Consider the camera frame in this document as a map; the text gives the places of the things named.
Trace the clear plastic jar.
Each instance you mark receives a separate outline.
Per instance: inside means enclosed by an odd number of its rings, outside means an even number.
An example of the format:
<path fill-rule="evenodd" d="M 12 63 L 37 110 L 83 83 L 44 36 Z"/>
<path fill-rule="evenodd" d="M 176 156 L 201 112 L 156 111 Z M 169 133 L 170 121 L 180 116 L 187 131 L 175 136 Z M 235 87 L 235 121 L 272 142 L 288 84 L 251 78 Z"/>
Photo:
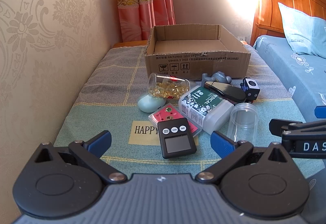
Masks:
<path fill-rule="evenodd" d="M 258 123 L 258 110 L 253 104 L 237 104 L 230 113 L 227 137 L 235 142 L 254 143 L 258 132 Z"/>

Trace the pink card pack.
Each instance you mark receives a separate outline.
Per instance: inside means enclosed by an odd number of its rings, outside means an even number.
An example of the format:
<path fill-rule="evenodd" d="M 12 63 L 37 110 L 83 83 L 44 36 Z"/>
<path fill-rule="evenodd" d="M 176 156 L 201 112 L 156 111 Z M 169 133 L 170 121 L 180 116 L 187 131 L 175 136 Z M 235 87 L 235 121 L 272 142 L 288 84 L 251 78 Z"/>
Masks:
<path fill-rule="evenodd" d="M 149 121 L 154 125 L 155 128 L 157 128 L 158 122 L 180 118 L 184 118 L 184 116 L 171 103 L 167 103 L 148 116 Z"/>

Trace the blue floral bed sheet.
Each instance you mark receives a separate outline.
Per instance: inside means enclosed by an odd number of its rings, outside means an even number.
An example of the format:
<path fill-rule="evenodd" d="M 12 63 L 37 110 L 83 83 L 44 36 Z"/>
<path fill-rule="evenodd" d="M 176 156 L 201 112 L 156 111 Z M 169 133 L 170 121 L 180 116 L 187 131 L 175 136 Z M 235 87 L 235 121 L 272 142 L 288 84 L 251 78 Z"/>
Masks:
<path fill-rule="evenodd" d="M 259 36 L 253 47 L 288 90 L 304 119 L 319 120 L 314 110 L 325 105 L 325 59 L 297 54 L 285 38 L 268 35 Z"/>

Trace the black blue cube robot toy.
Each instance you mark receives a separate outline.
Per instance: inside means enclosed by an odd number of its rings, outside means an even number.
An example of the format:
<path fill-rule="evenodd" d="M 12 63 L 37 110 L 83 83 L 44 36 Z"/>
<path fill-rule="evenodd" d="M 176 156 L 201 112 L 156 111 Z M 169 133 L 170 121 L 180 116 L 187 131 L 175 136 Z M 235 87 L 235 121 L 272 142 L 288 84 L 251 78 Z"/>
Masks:
<path fill-rule="evenodd" d="M 247 102 L 253 102 L 258 98 L 260 88 L 256 80 L 251 78 L 244 78 L 240 83 L 240 87 L 246 95 Z"/>

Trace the brown cardboard box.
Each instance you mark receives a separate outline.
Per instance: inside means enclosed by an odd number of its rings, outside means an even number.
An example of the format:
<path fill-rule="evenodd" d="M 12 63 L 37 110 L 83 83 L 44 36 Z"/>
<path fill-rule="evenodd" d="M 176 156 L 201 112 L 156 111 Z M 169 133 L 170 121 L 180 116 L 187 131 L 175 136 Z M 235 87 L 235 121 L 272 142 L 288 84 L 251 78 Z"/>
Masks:
<path fill-rule="evenodd" d="M 147 74 L 200 81 L 202 74 L 247 74 L 251 53 L 223 25 L 154 26 L 144 52 Z"/>

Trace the light blue pillow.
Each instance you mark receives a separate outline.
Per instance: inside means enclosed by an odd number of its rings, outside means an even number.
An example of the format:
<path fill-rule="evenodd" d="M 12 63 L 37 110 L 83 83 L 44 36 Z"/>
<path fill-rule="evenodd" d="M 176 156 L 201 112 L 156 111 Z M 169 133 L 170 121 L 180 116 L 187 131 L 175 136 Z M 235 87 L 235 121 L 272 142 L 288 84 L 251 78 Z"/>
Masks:
<path fill-rule="evenodd" d="M 302 11 L 278 3 L 283 31 L 295 53 L 325 58 L 326 23 L 319 17 L 311 17 Z"/>

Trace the grey green plaid blanket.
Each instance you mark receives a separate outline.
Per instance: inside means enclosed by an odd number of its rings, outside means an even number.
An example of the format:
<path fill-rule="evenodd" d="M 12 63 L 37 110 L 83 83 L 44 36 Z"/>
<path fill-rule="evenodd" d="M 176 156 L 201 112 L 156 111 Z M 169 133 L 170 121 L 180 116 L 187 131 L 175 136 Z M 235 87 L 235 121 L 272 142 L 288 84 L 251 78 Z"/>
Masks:
<path fill-rule="evenodd" d="M 260 93 L 254 106 L 259 126 L 256 146 L 267 146 L 277 137 L 269 131 L 271 119 L 303 121 L 290 94 L 269 66 L 250 49 L 247 75 L 257 81 Z M 66 146 L 74 140 L 87 141 L 108 130 L 112 145 L 102 159 L 117 170 L 133 173 L 196 175 L 218 161 L 210 146 L 210 136 L 195 137 L 195 154 L 164 159 L 156 128 L 148 115 L 139 110 L 138 98 L 146 92 L 147 73 L 144 47 L 111 49 L 81 89 L 55 141 Z"/>

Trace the black digital timer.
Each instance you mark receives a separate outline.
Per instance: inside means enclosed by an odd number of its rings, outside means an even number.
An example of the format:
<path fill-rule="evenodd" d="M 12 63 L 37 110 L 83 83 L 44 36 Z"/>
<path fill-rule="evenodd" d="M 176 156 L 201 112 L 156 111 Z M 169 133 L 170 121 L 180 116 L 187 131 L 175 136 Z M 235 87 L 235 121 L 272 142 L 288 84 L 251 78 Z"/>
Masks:
<path fill-rule="evenodd" d="M 160 121 L 157 129 L 164 159 L 196 153 L 197 148 L 186 118 Z"/>

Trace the clear jar of yellow capsules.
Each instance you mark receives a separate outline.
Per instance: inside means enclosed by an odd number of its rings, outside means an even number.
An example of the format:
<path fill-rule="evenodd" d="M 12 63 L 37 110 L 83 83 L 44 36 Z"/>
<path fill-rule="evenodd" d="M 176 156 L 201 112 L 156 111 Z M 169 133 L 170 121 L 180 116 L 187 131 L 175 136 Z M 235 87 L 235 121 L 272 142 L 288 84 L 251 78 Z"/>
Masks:
<path fill-rule="evenodd" d="M 179 99 L 196 85 L 188 79 L 152 73 L 148 79 L 148 93 L 157 98 Z"/>

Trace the black glossy teardrop case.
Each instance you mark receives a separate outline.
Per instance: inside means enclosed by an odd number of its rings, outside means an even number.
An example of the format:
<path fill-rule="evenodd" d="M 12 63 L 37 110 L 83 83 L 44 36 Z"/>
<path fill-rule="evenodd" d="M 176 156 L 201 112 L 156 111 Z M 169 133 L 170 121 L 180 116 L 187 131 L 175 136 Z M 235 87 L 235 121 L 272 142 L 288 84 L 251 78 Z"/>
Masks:
<path fill-rule="evenodd" d="M 237 103 L 244 103 L 247 99 L 245 92 L 238 87 L 221 82 L 206 81 L 203 85 L 204 88 L 218 94 L 220 97 Z"/>

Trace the wooden bench edge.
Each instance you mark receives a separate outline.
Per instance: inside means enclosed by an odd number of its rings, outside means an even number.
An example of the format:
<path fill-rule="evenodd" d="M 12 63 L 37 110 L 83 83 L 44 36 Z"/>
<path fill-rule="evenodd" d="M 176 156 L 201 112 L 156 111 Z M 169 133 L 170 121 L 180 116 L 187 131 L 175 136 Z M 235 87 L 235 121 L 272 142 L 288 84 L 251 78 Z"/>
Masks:
<path fill-rule="evenodd" d="M 144 41 L 130 41 L 130 42 L 119 42 L 113 45 L 113 48 L 120 48 L 120 47 L 135 47 L 135 46 L 146 46 L 147 40 Z"/>

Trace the light green earbud case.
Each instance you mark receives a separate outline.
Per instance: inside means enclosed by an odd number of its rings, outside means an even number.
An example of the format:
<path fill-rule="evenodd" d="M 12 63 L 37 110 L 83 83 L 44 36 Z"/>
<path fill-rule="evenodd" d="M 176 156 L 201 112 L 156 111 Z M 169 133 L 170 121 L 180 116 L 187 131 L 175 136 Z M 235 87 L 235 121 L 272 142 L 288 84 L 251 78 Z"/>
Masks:
<path fill-rule="evenodd" d="M 148 93 L 141 95 L 137 101 L 138 108 L 144 113 L 153 113 L 166 104 L 166 99 L 151 96 Z"/>

